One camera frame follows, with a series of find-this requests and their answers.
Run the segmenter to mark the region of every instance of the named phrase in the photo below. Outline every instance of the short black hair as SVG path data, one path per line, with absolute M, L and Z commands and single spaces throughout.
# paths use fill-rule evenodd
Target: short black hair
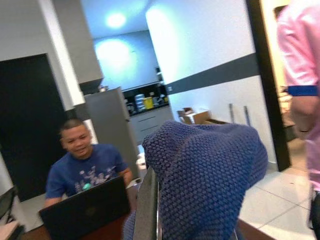
M 79 126 L 86 126 L 86 124 L 79 118 L 71 118 L 68 119 L 67 121 L 65 121 L 65 123 L 60 127 L 60 135 L 62 136 L 62 132 L 64 130 L 68 130 L 68 129 L 73 129 L 75 127 L 79 127 Z

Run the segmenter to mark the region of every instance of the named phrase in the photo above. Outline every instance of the laptop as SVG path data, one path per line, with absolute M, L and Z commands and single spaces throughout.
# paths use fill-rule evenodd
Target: laptop
M 39 211 L 52 240 L 75 240 L 128 214 L 124 179 L 117 176 Z

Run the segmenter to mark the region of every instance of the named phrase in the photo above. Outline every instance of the ceiling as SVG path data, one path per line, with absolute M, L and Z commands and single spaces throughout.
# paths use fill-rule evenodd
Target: ceiling
M 150 0 L 81 0 L 88 28 L 93 39 L 148 29 L 146 10 Z M 126 23 L 120 28 L 107 26 L 106 19 L 121 13 Z

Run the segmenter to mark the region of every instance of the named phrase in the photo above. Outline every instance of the graphic print on t-shirt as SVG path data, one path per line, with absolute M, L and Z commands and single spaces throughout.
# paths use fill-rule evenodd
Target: graphic print on t-shirt
M 91 170 L 88 172 L 81 170 L 79 174 L 82 176 L 82 180 L 74 184 L 76 193 L 82 192 L 86 184 L 90 184 L 91 187 L 93 187 L 111 179 L 111 177 L 115 174 L 115 168 L 115 166 L 111 168 L 108 167 L 105 170 L 105 173 L 100 172 L 99 174 L 96 173 L 96 166 L 91 167 Z

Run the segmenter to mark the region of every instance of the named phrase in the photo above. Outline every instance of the refrigerator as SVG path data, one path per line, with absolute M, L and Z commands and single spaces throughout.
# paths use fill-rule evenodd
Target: refrigerator
M 115 146 L 138 178 L 138 148 L 121 88 L 86 95 L 85 102 L 98 143 Z

